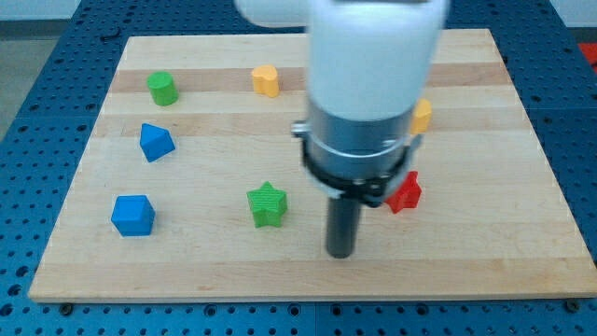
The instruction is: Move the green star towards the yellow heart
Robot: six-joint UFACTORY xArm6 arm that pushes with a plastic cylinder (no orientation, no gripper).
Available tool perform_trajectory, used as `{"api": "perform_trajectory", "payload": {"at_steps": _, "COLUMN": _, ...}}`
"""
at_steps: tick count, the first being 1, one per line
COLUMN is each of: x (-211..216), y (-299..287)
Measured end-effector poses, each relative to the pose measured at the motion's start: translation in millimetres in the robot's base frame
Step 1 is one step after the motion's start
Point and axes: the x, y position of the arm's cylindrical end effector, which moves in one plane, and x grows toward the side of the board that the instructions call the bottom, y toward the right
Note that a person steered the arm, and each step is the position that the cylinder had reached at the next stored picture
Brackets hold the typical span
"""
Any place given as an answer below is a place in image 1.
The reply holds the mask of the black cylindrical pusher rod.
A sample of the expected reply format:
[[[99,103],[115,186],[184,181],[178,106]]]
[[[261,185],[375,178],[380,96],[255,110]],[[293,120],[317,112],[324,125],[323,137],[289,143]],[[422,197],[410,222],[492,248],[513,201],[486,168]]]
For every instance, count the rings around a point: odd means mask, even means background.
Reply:
[[[354,252],[360,221],[361,202],[356,199],[328,199],[326,251],[335,259],[345,259]]]

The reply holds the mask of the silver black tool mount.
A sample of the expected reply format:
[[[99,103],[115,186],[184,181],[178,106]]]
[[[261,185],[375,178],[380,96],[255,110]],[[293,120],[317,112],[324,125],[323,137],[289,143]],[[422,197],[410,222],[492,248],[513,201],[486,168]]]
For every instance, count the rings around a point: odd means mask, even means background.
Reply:
[[[423,138],[410,134],[413,109],[364,120],[336,116],[313,101],[292,124],[308,177],[327,197],[376,208],[406,179]]]

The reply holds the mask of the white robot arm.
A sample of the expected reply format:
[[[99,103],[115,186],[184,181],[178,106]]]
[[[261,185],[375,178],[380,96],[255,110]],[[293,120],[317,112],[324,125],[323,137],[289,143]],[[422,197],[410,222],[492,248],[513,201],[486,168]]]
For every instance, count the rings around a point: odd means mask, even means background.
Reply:
[[[308,37],[307,117],[292,126],[302,162],[327,194],[326,251],[354,252],[360,211],[405,181],[421,137],[410,133],[448,0],[235,0],[254,25]]]

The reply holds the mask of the yellow block behind arm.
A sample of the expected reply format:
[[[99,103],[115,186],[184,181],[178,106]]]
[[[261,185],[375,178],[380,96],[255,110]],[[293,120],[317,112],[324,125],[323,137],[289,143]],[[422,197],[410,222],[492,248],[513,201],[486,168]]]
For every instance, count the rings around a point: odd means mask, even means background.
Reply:
[[[415,135],[425,133],[428,129],[432,115],[431,103],[424,98],[420,99],[413,110],[410,134]]]

